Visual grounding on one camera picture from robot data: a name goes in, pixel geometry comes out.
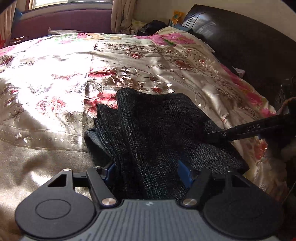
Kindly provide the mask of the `clothes pile by headboard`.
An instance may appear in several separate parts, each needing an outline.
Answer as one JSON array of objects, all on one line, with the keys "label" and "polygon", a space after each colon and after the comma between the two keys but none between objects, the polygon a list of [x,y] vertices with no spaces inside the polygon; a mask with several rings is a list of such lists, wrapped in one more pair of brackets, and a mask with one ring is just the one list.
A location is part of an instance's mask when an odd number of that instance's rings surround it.
[{"label": "clothes pile by headboard", "polygon": [[131,35],[150,36],[166,27],[174,27],[178,30],[190,32],[191,31],[190,28],[182,26],[183,18],[184,18],[183,12],[174,11],[173,17],[168,21],[167,24],[159,20],[152,20],[150,23],[144,23],[144,22],[136,21],[135,19],[132,19],[132,26],[129,32]]}]

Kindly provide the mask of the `beige curtain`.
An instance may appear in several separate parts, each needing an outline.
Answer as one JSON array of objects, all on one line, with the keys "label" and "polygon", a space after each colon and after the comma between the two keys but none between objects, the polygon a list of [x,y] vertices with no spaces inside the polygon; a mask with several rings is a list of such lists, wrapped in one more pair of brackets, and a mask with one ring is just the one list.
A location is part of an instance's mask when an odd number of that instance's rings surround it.
[{"label": "beige curtain", "polygon": [[114,0],[111,12],[111,31],[115,34],[130,34],[136,0]]}]

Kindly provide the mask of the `black pants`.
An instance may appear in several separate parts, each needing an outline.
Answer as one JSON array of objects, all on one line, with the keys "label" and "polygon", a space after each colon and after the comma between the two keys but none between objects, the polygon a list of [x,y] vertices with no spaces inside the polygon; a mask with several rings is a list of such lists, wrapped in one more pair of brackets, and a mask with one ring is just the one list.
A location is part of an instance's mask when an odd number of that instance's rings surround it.
[{"label": "black pants", "polygon": [[93,128],[84,134],[96,166],[115,164],[110,188],[118,199],[181,199],[177,173],[184,158],[194,168],[241,174],[247,163],[229,142],[207,140],[218,126],[182,93],[152,95],[123,88],[117,109],[97,105]]}]

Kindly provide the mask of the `floral satin bedspread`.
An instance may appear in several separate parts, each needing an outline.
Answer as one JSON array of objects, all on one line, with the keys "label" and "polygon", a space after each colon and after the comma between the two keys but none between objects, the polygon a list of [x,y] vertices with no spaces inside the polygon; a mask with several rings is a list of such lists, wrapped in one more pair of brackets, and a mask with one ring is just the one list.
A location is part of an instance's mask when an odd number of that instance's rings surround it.
[{"label": "floral satin bedspread", "polygon": [[18,204],[61,169],[90,166],[83,142],[96,105],[129,87],[183,93],[220,128],[267,118],[265,95],[202,40],[172,27],[147,37],[66,33],[1,49],[1,240],[18,240]]}]

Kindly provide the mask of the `dark wooden headboard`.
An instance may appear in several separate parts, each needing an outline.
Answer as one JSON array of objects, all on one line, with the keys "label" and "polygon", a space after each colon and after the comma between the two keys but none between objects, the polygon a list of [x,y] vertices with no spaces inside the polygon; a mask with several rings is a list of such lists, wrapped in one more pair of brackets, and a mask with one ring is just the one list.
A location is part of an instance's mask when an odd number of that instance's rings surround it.
[{"label": "dark wooden headboard", "polygon": [[208,43],[230,70],[244,70],[243,79],[276,110],[295,96],[294,40],[247,16],[199,4],[182,25]]}]

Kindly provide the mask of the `maroon window bench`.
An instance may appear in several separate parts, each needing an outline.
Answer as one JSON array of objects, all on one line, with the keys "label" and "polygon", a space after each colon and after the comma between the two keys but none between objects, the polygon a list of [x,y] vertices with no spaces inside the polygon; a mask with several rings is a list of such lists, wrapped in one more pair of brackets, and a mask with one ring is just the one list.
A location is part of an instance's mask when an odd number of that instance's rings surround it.
[{"label": "maroon window bench", "polygon": [[13,39],[29,40],[48,35],[48,30],[76,30],[86,33],[111,33],[110,9],[58,11],[20,20],[12,27]]}]

